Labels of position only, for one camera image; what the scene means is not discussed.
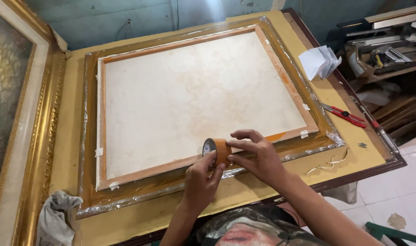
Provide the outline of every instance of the person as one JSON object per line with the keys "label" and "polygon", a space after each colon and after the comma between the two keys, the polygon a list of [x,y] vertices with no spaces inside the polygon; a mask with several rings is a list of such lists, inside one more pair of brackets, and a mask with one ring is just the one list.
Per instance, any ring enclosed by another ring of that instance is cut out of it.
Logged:
{"label": "person", "polygon": [[273,145],[260,133],[238,130],[231,137],[237,140],[227,141],[227,145],[250,151],[256,158],[249,160],[232,154],[227,159],[282,195],[315,236],[300,229],[293,217],[277,206],[238,208],[193,229],[197,217],[214,200],[225,169],[224,164],[218,165],[211,177],[208,176],[208,169],[216,158],[212,151],[187,170],[182,201],[176,207],[160,246],[382,246],[314,192],[297,174],[287,171]]}

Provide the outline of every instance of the white tile floor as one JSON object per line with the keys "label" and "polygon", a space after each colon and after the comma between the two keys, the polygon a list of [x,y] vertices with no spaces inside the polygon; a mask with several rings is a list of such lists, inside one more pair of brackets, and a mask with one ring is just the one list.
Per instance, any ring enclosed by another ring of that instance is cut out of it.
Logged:
{"label": "white tile floor", "polygon": [[387,220],[397,213],[407,223],[402,231],[416,235],[416,145],[400,151],[408,166],[359,181],[356,204],[325,199],[363,228],[368,221],[390,227]]}

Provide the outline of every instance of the wooden board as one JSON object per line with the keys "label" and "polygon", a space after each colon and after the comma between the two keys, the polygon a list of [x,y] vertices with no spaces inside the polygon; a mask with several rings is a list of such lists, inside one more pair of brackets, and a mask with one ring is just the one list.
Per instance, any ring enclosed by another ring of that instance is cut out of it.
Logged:
{"label": "wooden board", "polygon": [[191,165],[206,138],[237,129],[272,142],[319,130],[259,25],[104,57],[98,71],[96,190]]}

